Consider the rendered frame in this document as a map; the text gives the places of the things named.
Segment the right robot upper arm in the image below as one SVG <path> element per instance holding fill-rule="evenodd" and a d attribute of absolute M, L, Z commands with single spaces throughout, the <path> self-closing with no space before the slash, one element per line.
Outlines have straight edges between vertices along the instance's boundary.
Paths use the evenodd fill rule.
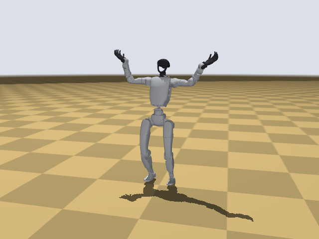
<path fill-rule="evenodd" d="M 134 79 L 133 76 L 130 75 L 127 77 L 127 80 L 130 84 L 145 84 L 146 86 L 150 86 L 151 83 L 151 77 Z"/>

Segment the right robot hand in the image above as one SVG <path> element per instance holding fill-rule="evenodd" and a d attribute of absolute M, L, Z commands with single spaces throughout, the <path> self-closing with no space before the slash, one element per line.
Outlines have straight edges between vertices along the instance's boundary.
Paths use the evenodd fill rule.
<path fill-rule="evenodd" d="M 125 57 L 124 57 L 124 54 L 123 54 L 123 56 L 122 56 L 122 55 L 121 55 L 121 51 L 119 51 L 119 52 L 118 52 L 118 51 L 119 51 L 119 50 L 115 50 L 115 51 L 114 51 L 114 54 L 117 56 L 118 59 L 121 60 L 121 62 L 124 63 L 124 62 L 125 62 L 125 60 L 123 59 L 123 58 L 125 58 Z"/>

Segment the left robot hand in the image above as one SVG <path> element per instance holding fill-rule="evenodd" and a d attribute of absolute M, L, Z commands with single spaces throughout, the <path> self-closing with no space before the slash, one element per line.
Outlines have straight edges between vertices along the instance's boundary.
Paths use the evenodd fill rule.
<path fill-rule="evenodd" d="M 206 62 L 203 62 L 204 65 L 201 66 L 201 69 L 204 69 L 204 68 L 206 68 L 208 65 L 211 65 L 213 62 L 217 61 L 217 59 L 218 59 L 218 54 L 217 54 L 217 52 L 214 52 L 214 56 L 213 56 L 212 58 L 211 58 L 211 54 L 210 54 L 208 60 L 206 60 Z"/>

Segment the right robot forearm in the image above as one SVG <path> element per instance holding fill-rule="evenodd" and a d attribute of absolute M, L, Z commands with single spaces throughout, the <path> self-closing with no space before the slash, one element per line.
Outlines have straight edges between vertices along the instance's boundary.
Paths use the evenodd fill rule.
<path fill-rule="evenodd" d="M 125 72 L 124 74 L 125 74 L 125 76 L 127 78 L 128 76 L 131 75 L 129 64 L 128 64 L 129 60 L 127 58 L 123 58 L 123 59 L 125 60 L 125 62 L 122 64 L 122 67 L 123 67 L 124 72 Z"/>

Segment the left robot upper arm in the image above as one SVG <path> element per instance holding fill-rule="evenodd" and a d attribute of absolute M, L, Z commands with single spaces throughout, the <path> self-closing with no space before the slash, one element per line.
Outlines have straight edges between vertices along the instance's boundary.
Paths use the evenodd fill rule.
<path fill-rule="evenodd" d="M 183 79 L 172 78 L 170 79 L 170 84 L 173 88 L 178 86 L 194 86 L 196 81 L 193 78 L 190 78 L 188 81 Z"/>

